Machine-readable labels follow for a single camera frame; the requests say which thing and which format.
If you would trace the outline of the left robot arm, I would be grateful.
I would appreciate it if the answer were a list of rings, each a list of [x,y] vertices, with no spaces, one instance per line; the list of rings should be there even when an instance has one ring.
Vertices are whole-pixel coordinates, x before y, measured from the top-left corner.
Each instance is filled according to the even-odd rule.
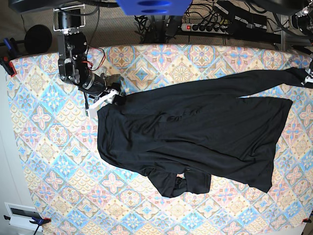
[[[311,0],[247,0],[253,11],[272,13],[282,31],[300,41],[313,42],[313,2]]]

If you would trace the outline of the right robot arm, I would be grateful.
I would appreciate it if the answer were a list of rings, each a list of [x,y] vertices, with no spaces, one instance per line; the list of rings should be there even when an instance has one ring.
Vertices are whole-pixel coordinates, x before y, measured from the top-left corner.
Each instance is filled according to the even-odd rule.
[[[106,103],[122,105],[125,95],[119,82],[110,82],[104,74],[97,75],[87,59],[90,47],[81,28],[86,17],[100,11],[100,8],[116,8],[118,3],[102,0],[10,0],[9,8],[18,13],[53,10],[53,29],[58,36],[59,78],[77,86],[85,98],[94,102],[104,99]]]

